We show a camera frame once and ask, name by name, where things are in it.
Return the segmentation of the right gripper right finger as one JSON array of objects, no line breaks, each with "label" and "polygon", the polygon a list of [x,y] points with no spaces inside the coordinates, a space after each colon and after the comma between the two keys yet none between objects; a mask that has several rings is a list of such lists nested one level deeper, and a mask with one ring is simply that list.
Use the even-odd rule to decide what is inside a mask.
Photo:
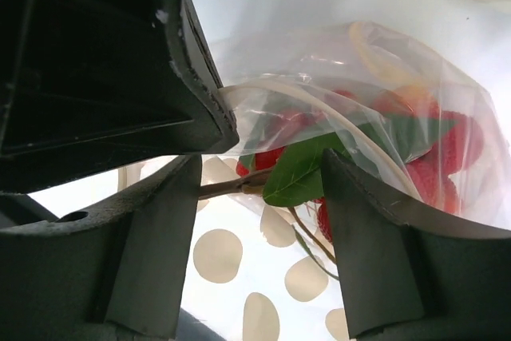
[{"label": "right gripper right finger", "polygon": [[332,149],[321,173],[352,339],[509,339],[508,230],[423,204]]}]

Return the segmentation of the polka dot strawberry bag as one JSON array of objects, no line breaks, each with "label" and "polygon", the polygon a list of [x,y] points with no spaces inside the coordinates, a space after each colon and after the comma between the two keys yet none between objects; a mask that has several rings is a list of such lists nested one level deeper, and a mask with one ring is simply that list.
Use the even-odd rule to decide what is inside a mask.
[{"label": "polka dot strawberry bag", "polygon": [[217,42],[179,340],[507,340],[510,155],[488,93],[373,22]]}]

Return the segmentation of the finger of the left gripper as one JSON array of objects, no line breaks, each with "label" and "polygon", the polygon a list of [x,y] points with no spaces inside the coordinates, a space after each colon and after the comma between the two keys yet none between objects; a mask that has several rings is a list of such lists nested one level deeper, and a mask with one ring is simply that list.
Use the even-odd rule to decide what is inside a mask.
[{"label": "finger of the left gripper", "polygon": [[1,0],[1,189],[239,140],[192,0]]}]

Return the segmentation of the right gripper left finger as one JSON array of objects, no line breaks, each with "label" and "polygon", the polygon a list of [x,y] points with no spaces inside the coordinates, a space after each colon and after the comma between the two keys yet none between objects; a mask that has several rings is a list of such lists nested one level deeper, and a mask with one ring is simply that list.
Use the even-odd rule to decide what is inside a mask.
[{"label": "right gripper left finger", "polygon": [[174,339],[201,171],[180,156],[63,220],[4,228],[2,339]]}]

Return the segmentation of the fake strawberry bunch with leaves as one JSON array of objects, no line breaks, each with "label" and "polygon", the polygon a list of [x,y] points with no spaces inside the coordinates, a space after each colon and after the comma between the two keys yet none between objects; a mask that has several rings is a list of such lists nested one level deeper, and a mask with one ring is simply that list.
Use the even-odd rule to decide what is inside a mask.
[{"label": "fake strawberry bunch with leaves", "polygon": [[477,119],[443,109],[434,96],[411,86],[381,92],[369,106],[346,90],[277,83],[233,86],[225,97],[250,117],[249,132],[235,177],[221,181],[218,172],[206,172],[202,197],[260,196],[291,215],[300,206],[311,208],[318,231],[300,225],[295,233],[302,247],[313,242],[327,257],[333,248],[320,171],[325,149],[458,215],[465,202],[452,175],[471,169],[489,143]]}]

